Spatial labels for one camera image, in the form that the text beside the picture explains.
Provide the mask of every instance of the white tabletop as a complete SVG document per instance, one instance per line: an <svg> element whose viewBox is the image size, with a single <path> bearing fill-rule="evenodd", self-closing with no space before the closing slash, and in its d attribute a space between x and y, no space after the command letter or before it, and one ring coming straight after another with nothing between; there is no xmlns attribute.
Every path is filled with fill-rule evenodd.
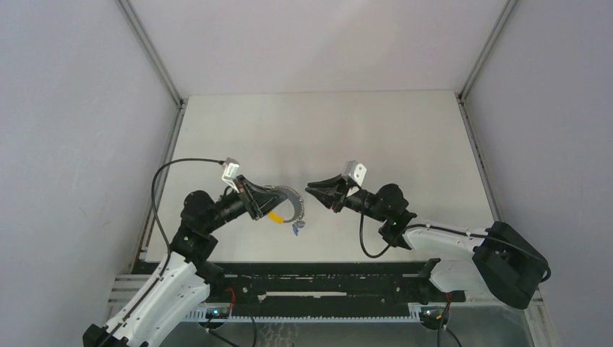
<svg viewBox="0 0 613 347"><path fill-rule="evenodd" d="M363 163L363 188L376 193L396 183L419 217L466 227L487 227L486 199L458 104L451 91L199 95L189 99L173 159L237 159L239 173L255 184L294 187L305 201L306 227L247 214L213 234L217 262L368 262L425 260L440 254L390 249L378 260L361 252L359 214L335 214L304 191L307 182L338 175L348 160ZM225 187L221 168L178 163L170 168L159 216L172 239L184 198L205 190L216 200ZM280 206L281 212L287 206ZM380 223L366 219L371 253L385 243ZM166 248L154 228L145 260Z"/></svg>

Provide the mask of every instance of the gray wall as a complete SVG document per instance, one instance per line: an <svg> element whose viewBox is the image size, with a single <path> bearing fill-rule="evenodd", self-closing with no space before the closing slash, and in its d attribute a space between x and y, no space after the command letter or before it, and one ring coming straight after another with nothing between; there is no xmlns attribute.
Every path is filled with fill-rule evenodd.
<svg viewBox="0 0 613 347"><path fill-rule="evenodd" d="M0 345L82 346L175 109L113 1L2 1L0 47Z"/></svg>
<svg viewBox="0 0 613 347"><path fill-rule="evenodd" d="M521 1L468 112L507 218L549 259L562 346L610 346L613 1Z"/></svg>

